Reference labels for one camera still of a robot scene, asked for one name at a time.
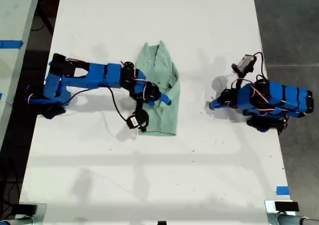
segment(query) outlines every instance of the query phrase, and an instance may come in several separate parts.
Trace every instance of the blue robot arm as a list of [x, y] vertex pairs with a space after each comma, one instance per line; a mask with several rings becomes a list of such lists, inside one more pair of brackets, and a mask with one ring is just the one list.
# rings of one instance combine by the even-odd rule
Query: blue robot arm
[[[218, 98], [209, 103], [209, 108], [239, 108], [243, 115], [252, 115], [247, 121], [248, 125], [261, 132], [277, 128], [278, 133], [281, 133], [287, 126], [289, 116], [301, 118], [313, 112], [313, 94], [303, 88], [269, 81], [263, 74], [258, 75], [261, 79], [257, 76], [254, 83], [244, 79], [247, 73], [253, 71], [256, 54], [245, 55], [238, 65], [232, 65], [239, 76], [236, 88], [223, 90]], [[243, 80], [249, 83], [241, 87]]]
[[[67, 86], [86, 90], [100, 87], [127, 89], [130, 97], [136, 100], [137, 107], [133, 115], [125, 121], [130, 128], [140, 128], [142, 131], [146, 129], [149, 119], [147, 112], [142, 109], [143, 103], [154, 106], [155, 101], [159, 100], [167, 105], [171, 104], [171, 100], [161, 93], [154, 83], [146, 81], [143, 72], [136, 69], [131, 62], [125, 62], [122, 65], [95, 64], [77, 59], [66, 59], [63, 55], [54, 54], [49, 65], [45, 85], [41, 88], [31, 86], [27, 88], [28, 104], [48, 119], [65, 113], [64, 107], [73, 98]], [[76, 77], [76, 68], [86, 70], [87, 74]]]

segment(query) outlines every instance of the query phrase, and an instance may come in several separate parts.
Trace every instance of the white table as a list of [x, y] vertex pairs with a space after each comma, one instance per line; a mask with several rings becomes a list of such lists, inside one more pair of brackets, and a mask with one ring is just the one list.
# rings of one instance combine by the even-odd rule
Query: white table
[[0, 149], [10, 118], [24, 52], [38, 0], [0, 0], [0, 40], [22, 40], [20, 49], [0, 49]]
[[[277, 132], [204, 109], [231, 64], [261, 50], [254, 0], [61, 0], [50, 57], [135, 61], [160, 40], [180, 73], [177, 136], [135, 136], [106, 89], [39, 117], [20, 202], [47, 204], [45, 224], [267, 224], [264, 200], [289, 199], [275, 192], [287, 185]], [[128, 93], [115, 96], [130, 115]]]

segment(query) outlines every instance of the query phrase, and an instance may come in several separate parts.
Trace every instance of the blue tape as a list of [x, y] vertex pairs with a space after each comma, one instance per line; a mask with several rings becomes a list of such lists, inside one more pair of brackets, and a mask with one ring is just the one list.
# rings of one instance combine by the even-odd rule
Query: blue tape
[[289, 188], [288, 186], [277, 186], [276, 190], [277, 195], [289, 195]]
[[22, 40], [0, 40], [0, 49], [20, 49]]

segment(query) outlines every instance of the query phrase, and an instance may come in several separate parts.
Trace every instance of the green shirt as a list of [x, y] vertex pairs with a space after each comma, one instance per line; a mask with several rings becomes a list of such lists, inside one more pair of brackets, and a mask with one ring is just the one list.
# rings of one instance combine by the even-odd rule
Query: green shirt
[[164, 43], [161, 41], [155, 46], [146, 43], [136, 61], [136, 67], [145, 74], [147, 81], [155, 83], [159, 90], [171, 99], [169, 106], [159, 101], [155, 102], [154, 107], [144, 104], [143, 109], [149, 114], [150, 121], [146, 132], [141, 133], [157, 136], [176, 135], [179, 74]]

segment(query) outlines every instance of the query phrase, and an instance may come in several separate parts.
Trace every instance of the concrete floor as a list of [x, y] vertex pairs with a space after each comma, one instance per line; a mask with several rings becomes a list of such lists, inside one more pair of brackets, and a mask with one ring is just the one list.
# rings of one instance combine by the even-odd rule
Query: concrete floor
[[[255, 5], [268, 77], [276, 82], [311, 90], [317, 108], [318, 0], [255, 0]], [[41, 26], [42, 21], [36, 17], [33, 20], [32, 29]], [[27, 45], [30, 58], [25, 57], [26, 64], [39, 64], [36, 60], [40, 60], [41, 57], [43, 58], [40, 64], [45, 64], [51, 39], [52, 36], [46, 28], [31, 32]], [[291, 197], [299, 203], [300, 215], [315, 219], [319, 219], [319, 200], [317, 199], [319, 197], [319, 146], [317, 146], [319, 132], [315, 128], [319, 124], [318, 120], [319, 114], [315, 109], [314, 113], [306, 118], [291, 119], [287, 130], [280, 135]], [[35, 116], [30, 118], [30, 121], [34, 124]], [[31, 138], [32, 134], [24, 138], [24, 141]], [[24, 158], [20, 160], [25, 160], [22, 167], [25, 167], [27, 155], [28, 149]], [[23, 168], [20, 169], [19, 174], [23, 178]]]

